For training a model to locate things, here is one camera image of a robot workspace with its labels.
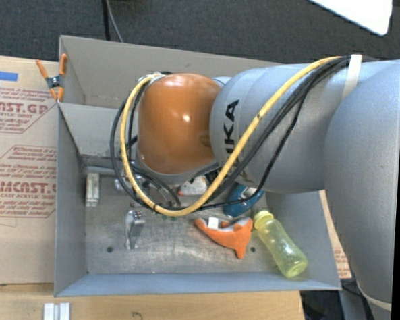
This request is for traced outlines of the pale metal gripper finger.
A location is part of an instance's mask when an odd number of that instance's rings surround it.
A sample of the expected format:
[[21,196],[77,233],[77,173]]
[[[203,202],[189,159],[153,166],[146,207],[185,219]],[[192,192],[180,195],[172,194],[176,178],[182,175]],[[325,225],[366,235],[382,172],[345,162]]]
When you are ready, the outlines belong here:
[[136,240],[142,234],[142,229],[146,220],[142,217],[142,212],[130,210],[125,216],[125,247],[127,250],[136,248]]
[[100,201],[100,175],[92,172],[86,178],[86,207],[96,207]]

